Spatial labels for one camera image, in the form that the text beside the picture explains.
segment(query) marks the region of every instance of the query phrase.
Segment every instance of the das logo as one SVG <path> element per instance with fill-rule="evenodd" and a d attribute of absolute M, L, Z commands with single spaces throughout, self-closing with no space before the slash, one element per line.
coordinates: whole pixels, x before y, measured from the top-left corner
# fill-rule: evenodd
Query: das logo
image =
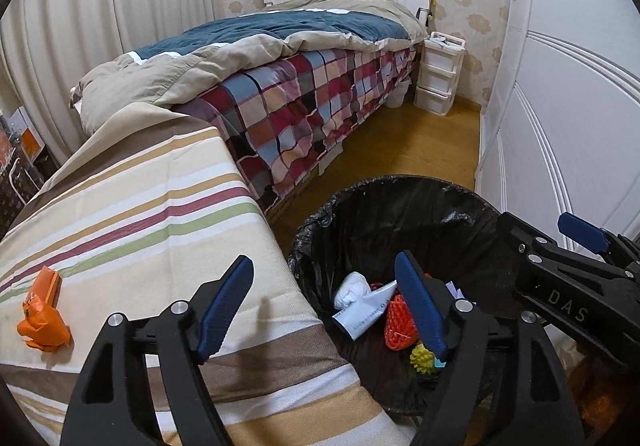
<path fill-rule="evenodd" d="M 560 293 L 555 289 L 551 291 L 548 302 L 558 308 L 561 312 L 566 313 L 568 316 L 572 316 L 579 323 L 584 322 L 584 319 L 589 313 L 586 307 L 578 307 L 577 304 L 574 305 L 574 301 L 571 299 L 564 301 L 560 296 Z"/>

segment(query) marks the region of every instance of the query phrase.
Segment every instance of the beige curtain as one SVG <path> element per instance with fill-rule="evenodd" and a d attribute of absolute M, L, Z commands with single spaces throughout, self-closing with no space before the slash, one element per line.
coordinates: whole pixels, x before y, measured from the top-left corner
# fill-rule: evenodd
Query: beige curtain
<path fill-rule="evenodd" d="M 221 17 L 222 0 L 13 0 L 0 20 L 0 97 L 22 101 L 62 163 L 86 139 L 68 108 L 85 73 Z"/>

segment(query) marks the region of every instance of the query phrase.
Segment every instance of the yellow spiky ball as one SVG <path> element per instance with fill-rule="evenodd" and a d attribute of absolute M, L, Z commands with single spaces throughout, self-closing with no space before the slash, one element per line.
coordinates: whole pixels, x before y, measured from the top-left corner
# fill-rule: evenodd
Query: yellow spiky ball
<path fill-rule="evenodd" d="M 431 374 L 436 368 L 436 356 L 429 349 L 424 348 L 422 342 L 418 342 L 411 351 L 409 360 L 421 374 Z"/>

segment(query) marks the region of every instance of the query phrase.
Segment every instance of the garbage bag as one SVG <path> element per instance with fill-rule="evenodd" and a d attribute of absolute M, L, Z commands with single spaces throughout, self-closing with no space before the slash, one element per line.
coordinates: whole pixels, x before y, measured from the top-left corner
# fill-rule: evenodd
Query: garbage bag
<path fill-rule="evenodd" d="M 439 179 L 389 175 L 334 194 L 294 237 L 289 267 L 340 355 L 389 413 L 422 415 L 437 376 L 419 374 L 413 347 L 393 352 L 384 343 L 385 315 L 352 341 L 332 320 L 334 294 L 358 271 L 370 283 L 394 279 L 396 254 L 410 250 L 425 273 L 462 290 L 482 311 L 517 317 L 511 296 L 517 256 L 498 238 L 498 211 L 468 189 Z M 487 353 L 479 399 L 500 376 L 498 354 Z"/>

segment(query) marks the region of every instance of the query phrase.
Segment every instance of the floor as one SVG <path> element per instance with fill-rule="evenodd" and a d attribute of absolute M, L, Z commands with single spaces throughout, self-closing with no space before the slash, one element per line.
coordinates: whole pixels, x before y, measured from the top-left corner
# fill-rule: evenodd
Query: floor
<path fill-rule="evenodd" d="M 410 173 L 446 179 L 473 189 L 478 166 L 479 105 L 456 103 L 446 117 L 410 102 L 382 107 L 345 139 L 344 152 L 271 224 L 280 248 L 289 253 L 304 219 L 332 193 L 368 177 Z"/>

